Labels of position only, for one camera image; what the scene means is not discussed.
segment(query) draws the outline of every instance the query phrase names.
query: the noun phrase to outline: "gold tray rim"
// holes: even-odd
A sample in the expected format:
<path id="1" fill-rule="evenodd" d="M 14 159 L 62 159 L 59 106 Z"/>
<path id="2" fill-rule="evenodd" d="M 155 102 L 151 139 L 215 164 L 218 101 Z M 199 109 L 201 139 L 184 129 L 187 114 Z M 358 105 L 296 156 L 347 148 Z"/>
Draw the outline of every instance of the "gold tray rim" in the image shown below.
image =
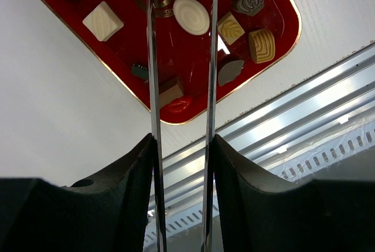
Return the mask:
<path id="1" fill-rule="evenodd" d="M 104 67 L 106 67 L 110 73 L 112 73 L 112 75 L 129 91 L 130 94 L 132 94 L 141 104 L 142 106 L 144 106 L 149 112 L 150 112 L 150 109 L 147 107 L 147 105 L 145 105 L 143 103 L 143 101 L 141 101 L 141 99 L 139 99 L 137 97 L 136 94 L 134 94 L 134 92 L 117 76 L 117 74 L 105 63 L 105 61 L 103 61 L 97 54 L 96 52 L 47 4 L 47 2 L 45 0 L 41 0 L 46 6 L 47 8 L 50 9 L 50 11 L 52 13 L 54 13 L 54 15 L 71 31 L 73 32 L 73 34 L 83 43 L 83 45 L 99 60 L 99 62 L 101 62 Z M 297 14 L 297 18 L 298 18 L 298 34 L 297 34 L 297 37 L 293 43 L 293 46 L 289 49 L 289 51 L 287 51 L 283 56 L 281 56 L 279 59 L 277 59 L 276 61 L 274 61 L 273 63 L 271 63 L 269 66 L 267 66 L 266 68 L 264 68 L 262 71 L 259 71 L 257 74 L 251 76 L 248 80 L 246 80 L 244 83 L 242 83 L 241 85 L 237 86 L 235 89 L 233 89 L 231 92 L 227 93 L 224 97 L 222 97 L 221 99 L 219 99 L 218 101 L 216 101 L 216 103 L 219 103 L 221 102 L 222 100 L 224 100 L 226 97 L 232 95 L 235 91 L 241 89 L 243 86 L 245 86 L 247 83 L 249 83 L 252 79 L 254 79 L 255 77 L 259 76 L 261 73 L 265 72 L 267 69 L 269 69 L 271 66 L 273 66 L 274 64 L 278 63 L 279 61 L 281 61 L 282 59 L 284 59 L 285 57 L 287 57 L 295 48 L 295 46 L 297 45 L 298 41 L 299 41 L 299 38 L 301 37 L 301 32 L 302 32 L 302 18 L 301 18 L 301 13 L 297 7 L 297 5 L 295 4 L 295 1 L 294 0 L 289 0 L 292 4 L 292 7 L 294 8 L 294 11 L 296 12 Z M 187 121 L 184 121 L 184 122 L 180 122 L 180 123 L 172 123 L 172 122 L 168 122 L 168 121 L 165 121 L 165 120 L 162 120 L 160 119 L 161 122 L 167 124 L 167 125 L 175 125 L 175 126 L 178 126 L 178 125 L 185 125 L 191 121 L 193 121 L 195 118 L 197 118 L 198 116 L 200 116 L 201 114 L 205 113 L 207 111 L 207 109 L 204 109 L 203 111 L 201 111 L 200 113 L 196 114 L 194 117 L 192 117 L 191 119 L 187 120 Z"/>

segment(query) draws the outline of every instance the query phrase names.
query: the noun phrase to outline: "green object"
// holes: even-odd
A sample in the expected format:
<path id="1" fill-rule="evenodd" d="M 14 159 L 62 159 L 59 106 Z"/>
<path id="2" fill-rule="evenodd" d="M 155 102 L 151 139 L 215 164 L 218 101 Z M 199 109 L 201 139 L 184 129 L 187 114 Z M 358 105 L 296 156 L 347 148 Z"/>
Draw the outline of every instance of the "green object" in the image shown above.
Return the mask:
<path id="1" fill-rule="evenodd" d="M 140 64 L 133 64 L 131 67 L 131 74 L 139 77 L 140 79 L 148 80 L 148 69 Z"/>

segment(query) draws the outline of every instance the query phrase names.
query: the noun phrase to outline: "white oval object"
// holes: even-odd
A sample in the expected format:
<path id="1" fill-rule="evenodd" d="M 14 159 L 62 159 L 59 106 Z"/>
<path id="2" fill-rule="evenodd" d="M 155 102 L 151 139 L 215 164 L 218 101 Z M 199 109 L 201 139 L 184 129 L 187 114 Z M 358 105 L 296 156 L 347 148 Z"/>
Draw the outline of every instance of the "white oval object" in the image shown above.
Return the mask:
<path id="1" fill-rule="evenodd" d="M 209 13 L 197 0 L 176 0 L 173 13 L 178 24 L 192 35 L 203 35 L 209 30 Z"/>

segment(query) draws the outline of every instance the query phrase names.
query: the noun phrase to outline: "red tray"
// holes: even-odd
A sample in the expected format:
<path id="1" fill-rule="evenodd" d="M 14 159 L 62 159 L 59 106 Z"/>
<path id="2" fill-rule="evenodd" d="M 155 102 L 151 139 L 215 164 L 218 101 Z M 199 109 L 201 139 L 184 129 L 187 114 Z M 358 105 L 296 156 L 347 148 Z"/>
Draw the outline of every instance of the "red tray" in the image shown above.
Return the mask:
<path id="1" fill-rule="evenodd" d="M 118 80 L 149 108 L 148 83 L 131 74 L 134 63 L 147 66 L 145 0 L 43 0 L 45 4 L 92 50 Z M 102 1 L 124 22 L 124 27 L 108 41 L 99 42 L 82 24 L 82 20 Z M 156 38 L 158 47 L 159 84 L 179 77 L 185 95 L 193 97 L 191 105 L 181 113 L 161 109 L 161 120 L 169 124 L 186 123 L 207 108 L 207 87 L 210 59 L 210 36 L 193 36 L 185 32 L 173 17 L 174 0 L 166 0 L 158 9 Z M 198 0 L 210 13 L 212 0 Z M 232 10 L 232 0 L 219 0 L 219 19 L 231 11 L 246 34 L 231 46 L 230 54 L 220 50 L 218 69 L 232 59 L 243 59 L 241 74 L 231 83 L 217 85 L 217 100 L 225 98 L 256 75 L 285 57 L 296 45 L 301 32 L 301 17 L 293 0 L 265 0 L 265 8 L 256 16 Z M 276 53 L 271 62 L 255 64 L 251 60 L 247 33 L 267 28 L 275 36 Z"/>

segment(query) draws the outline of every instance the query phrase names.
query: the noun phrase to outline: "white table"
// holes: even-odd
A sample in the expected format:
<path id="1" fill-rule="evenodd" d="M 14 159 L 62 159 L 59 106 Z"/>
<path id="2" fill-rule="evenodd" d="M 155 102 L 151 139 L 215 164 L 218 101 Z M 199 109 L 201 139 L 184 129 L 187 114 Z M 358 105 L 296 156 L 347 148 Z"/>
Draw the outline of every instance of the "white table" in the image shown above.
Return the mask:
<path id="1" fill-rule="evenodd" d="M 217 105 L 217 126 L 375 39 L 375 0 L 295 0 L 294 51 Z M 128 152 L 149 112 L 40 0 L 0 0 L 0 176 L 70 185 Z M 205 134 L 206 114 L 162 124 L 163 153 Z"/>

